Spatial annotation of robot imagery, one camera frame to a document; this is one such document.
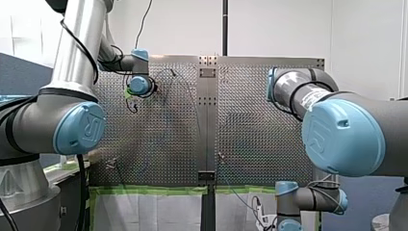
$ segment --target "green tape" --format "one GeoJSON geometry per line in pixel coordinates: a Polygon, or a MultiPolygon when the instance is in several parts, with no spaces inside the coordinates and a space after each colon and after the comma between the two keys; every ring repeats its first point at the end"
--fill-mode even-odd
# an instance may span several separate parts
{"type": "Polygon", "coordinates": [[[216,194],[232,194],[232,193],[268,193],[274,194],[274,187],[267,186],[217,186],[216,194]]]}
{"type": "Polygon", "coordinates": [[[63,164],[62,170],[74,170],[79,169],[78,163],[63,164]]]}
{"type": "Polygon", "coordinates": [[[93,231],[93,222],[95,220],[95,204],[96,204],[96,193],[90,192],[89,205],[90,205],[90,231],[93,231]]]}
{"type": "Polygon", "coordinates": [[[128,88],[125,89],[125,99],[129,99],[130,97],[132,97],[132,94],[129,93],[128,88]]]}
{"type": "Polygon", "coordinates": [[[142,194],[142,195],[203,195],[207,194],[207,187],[152,187],[152,186],[135,186],[120,185],[113,187],[89,187],[89,204],[90,204],[90,230],[93,231],[95,204],[98,195],[122,195],[122,194],[142,194]]]}

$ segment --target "robotic arm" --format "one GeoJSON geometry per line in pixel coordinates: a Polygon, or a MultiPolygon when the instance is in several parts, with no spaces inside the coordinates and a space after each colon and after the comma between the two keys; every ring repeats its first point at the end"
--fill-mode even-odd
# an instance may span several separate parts
{"type": "MultiPolygon", "coordinates": [[[[370,100],[338,91],[333,79],[318,69],[275,67],[268,74],[268,82],[268,101],[303,121],[302,140],[317,168],[351,177],[408,176],[408,144],[403,140],[408,135],[406,101],[370,100]]],[[[277,182],[276,190],[280,231],[301,229],[300,219],[293,218],[293,212],[341,214],[347,207],[345,193],[337,188],[299,188],[295,182],[277,182]]],[[[396,220],[395,227],[401,221],[396,220]]]]}
{"type": "Polygon", "coordinates": [[[105,114],[92,92],[98,57],[102,69],[132,71],[129,94],[144,97],[157,88],[146,51],[117,55],[102,35],[114,0],[47,2],[64,13],[51,82],[33,97],[0,97],[0,230],[9,230],[11,217],[12,230],[59,230],[60,190],[49,186],[39,153],[82,155],[101,140],[105,114]]]}
{"type": "Polygon", "coordinates": [[[306,71],[272,69],[268,100],[303,120],[302,139],[313,164],[343,176],[408,176],[407,102],[336,91],[326,73],[313,70],[314,81],[306,71]]]}

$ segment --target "metal bracket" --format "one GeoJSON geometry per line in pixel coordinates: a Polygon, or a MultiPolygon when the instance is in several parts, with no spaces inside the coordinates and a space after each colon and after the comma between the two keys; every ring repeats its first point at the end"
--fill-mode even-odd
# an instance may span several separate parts
{"type": "Polygon", "coordinates": [[[198,181],[214,181],[216,173],[214,171],[198,171],[198,181]]]}
{"type": "Polygon", "coordinates": [[[215,68],[200,68],[200,78],[216,78],[215,68]]]}

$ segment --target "metal pole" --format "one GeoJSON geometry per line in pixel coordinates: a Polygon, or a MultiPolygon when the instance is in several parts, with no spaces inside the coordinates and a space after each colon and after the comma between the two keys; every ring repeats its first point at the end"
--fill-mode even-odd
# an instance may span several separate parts
{"type": "MultiPolygon", "coordinates": [[[[64,22],[97,60],[107,9],[103,0],[68,2],[64,22]]],[[[76,41],[63,30],[51,83],[44,89],[65,89],[92,95],[94,70],[76,41]]]]}
{"type": "Polygon", "coordinates": [[[222,4],[222,56],[228,56],[228,0],[222,4]]]}

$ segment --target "metal perforated panel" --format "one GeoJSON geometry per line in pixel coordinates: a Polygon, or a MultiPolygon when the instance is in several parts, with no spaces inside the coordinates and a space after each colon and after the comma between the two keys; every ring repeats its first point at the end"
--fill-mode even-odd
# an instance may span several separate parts
{"type": "Polygon", "coordinates": [[[152,59],[150,75],[158,92],[131,100],[136,113],[125,104],[126,77],[101,73],[95,93],[107,114],[107,127],[95,151],[100,160],[92,165],[92,185],[197,184],[196,60],[152,59]]]}
{"type": "Polygon", "coordinates": [[[274,185],[279,180],[306,184],[313,179],[313,166],[301,141],[301,124],[266,101],[267,76],[273,65],[321,67],[322,60],[218,61],[219,184],[226,184],[225,179],[236,185],[274,185]]]}
{"type": "MultiPolygon", "coordinates": [[[[92,157],[98,161],[91,166],[90,183],[196,186],[197,172],[203,167],[222,170],[230,184],[311,181],[301,126],[266,101],[266,77],[273,65],[322,67],[323,60],[218,57],[215,61],[211,68],[217,76],[209,78],[200,76],[199,57],[152,58],[150,74],[159,89],[150,98],[130,102],[131,110],[134,104],[138,108],[135,114],[125,104],[126,78],[101,73],[95,94],[107,114],[107,127],[92,157]],[[228,167],[217,165],[218,153],[225,156],[228,167]]],[[[218,183],[225,184],[220,175],[218,183]]]]}

